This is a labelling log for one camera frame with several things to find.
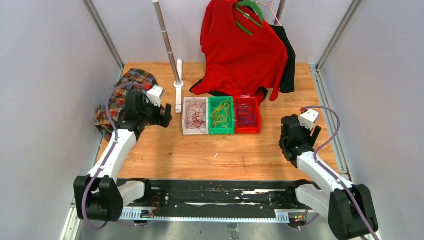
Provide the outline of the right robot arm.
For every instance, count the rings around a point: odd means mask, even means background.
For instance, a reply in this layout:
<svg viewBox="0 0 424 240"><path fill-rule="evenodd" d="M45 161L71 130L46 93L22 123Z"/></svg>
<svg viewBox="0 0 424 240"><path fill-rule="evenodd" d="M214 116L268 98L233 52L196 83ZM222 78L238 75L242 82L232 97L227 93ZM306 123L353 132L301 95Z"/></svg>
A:
<svg viewBox="0 0 424 240"><path fill-rule="evenodd" d="M287 161L312 180L292 182L285 195L294 209L305 205L327 220L338 240L350 240L379 230L371 191L356 185L330 168L313 148L321 128L318 114L293 114L281 119L279 146Z"/></svg>

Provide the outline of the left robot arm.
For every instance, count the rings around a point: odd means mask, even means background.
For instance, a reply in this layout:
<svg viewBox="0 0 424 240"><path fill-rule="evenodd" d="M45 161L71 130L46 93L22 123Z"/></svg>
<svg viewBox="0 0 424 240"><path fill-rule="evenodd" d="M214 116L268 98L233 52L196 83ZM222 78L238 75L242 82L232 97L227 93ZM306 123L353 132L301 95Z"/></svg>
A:
<svg viewBox="0 0 424 240"><path fill-rule="evenodd" d="M162 106L164 89L154 86L143 93L126 95L124 117L113 125L112 139L100 160L85 176L73 183L78 218L117 222L125 207L133 202L149 206L153 201L152 185L146 178L132 178L118 186L117 179L131 149L147 125L167 128L172 120L172 105Z"/></svg>

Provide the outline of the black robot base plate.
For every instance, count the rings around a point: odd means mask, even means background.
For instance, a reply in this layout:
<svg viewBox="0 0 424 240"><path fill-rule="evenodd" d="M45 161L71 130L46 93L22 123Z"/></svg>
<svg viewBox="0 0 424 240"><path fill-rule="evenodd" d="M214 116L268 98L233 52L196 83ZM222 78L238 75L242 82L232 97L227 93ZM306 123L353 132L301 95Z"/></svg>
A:
<svg viewBox="0 0 424 240"><path fill-rule="evenodd" d="M155 221L294 222L315 211L295 203L290 181L153 179L152 196L133 201L123 217Z"/></svg>

